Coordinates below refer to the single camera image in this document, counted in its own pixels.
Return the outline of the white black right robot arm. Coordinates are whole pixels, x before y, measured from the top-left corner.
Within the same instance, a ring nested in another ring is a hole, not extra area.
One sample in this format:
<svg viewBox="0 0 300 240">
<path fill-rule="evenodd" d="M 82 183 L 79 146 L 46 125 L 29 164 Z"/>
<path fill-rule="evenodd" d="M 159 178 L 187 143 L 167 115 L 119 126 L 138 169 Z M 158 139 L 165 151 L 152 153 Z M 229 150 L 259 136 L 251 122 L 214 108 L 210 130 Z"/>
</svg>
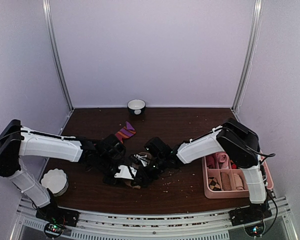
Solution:
<svg viewBox="0 0 300 240">
<path fill-rule="evenodd" d="M 166 169 L 178 169 L 202 160 L 204 194 L 209 199 L 248 197 L 253 204 L 246 210 L 249 220 L 265 212 L 267 173 L 258 135 L 233 118 L 210 132 L 171 148 L 159 137 L 145 144 L 145 152 L 130 155 L 137 167 L 134 184 L 146 186 Z"/>
</svg>

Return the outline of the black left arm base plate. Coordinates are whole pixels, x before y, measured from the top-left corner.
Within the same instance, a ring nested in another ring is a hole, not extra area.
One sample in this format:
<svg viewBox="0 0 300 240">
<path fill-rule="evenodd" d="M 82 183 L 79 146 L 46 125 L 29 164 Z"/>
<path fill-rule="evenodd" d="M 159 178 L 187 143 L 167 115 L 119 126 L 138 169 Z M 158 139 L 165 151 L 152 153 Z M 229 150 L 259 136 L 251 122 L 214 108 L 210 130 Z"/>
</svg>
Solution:
<svg viewBox="0 0 300 240">
<path fill-rule="evenodd" d="M 80 213 L 65 208 L 43 209 L 36 211 L 35 217 L 60 226 L 76 227 Z"/>
</svg>

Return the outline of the purple orange striped sock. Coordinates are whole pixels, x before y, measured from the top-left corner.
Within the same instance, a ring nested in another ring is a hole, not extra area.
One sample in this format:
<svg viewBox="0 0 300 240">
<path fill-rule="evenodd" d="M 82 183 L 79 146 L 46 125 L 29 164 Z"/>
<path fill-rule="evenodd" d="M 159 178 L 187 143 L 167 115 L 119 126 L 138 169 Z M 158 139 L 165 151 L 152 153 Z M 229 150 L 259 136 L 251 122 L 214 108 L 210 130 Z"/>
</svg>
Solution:
<svg viewBox="0 0 300 240">
<path fill-rule="evenodd" d="M 135 128 L 128 122 L 125 122 L 125 126 L 115 133 L 117 139 L 123 144 L 125 140 L 130 139 L 136 134 Z"/>
</svg>

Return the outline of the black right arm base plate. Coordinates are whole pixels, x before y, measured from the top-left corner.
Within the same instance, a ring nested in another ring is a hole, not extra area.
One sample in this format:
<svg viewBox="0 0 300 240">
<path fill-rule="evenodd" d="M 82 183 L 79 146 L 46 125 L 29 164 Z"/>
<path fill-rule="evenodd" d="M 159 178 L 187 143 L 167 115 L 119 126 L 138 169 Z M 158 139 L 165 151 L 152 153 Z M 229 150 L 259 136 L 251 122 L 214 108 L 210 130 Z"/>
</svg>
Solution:
<svg viewBox="0 0 300 240">
<path fill-rule="evenodd" d="M 262 220 L 271 216 L 271 210 L 262 211 L 260 209 L 252 209 L 251 207 L 236 208 L 229 211 L 229 218 L 232 226 L 261 222 Z"/>
</svg>

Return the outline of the tan ribbed sock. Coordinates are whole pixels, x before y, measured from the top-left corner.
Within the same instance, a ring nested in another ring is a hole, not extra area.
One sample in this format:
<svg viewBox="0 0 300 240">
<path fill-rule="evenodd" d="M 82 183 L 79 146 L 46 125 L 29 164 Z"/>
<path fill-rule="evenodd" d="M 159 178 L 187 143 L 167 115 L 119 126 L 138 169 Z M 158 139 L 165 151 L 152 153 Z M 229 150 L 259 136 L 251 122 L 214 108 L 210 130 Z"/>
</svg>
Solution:
<svg viewBox="0 0 300 240">
<path fill-rule="evenodd" d="M 136 170 L 133 180 L 126 181 L 132 188 L 141 189 L 148 187 L 154 181 L 152 176 L 151 164 L 154 163 L 153 157 L 148 152 L 139 152 L 129 156 L 130 166 Z"/>
</svg>

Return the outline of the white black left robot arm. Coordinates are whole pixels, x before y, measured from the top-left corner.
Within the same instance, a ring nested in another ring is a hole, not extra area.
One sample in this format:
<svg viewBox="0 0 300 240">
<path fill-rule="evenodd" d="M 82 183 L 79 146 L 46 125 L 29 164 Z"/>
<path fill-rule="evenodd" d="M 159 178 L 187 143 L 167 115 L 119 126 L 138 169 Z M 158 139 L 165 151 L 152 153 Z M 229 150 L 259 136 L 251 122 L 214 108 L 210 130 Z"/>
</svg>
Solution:
<svg viewBox="0 0 300 240">
<path fill-rule="evenodd" d="M 116 185 L 127 180 L 135 187 L 147 186 L 150 179 L 141 168 L 134 168 L 125 158 L 126 148 L 111 134 L 103 140 L 61 136 L 32 130 L 12 120 L 0 134 L 0 176 L 10 179 L 28 196 L 51 222 L 62 218 L 54 205 L 52 191 L 42 186 L 25 166 L 21 156 L 55 158 L 82 163 L 101 171 L 104 181 Z"/>
</svg>

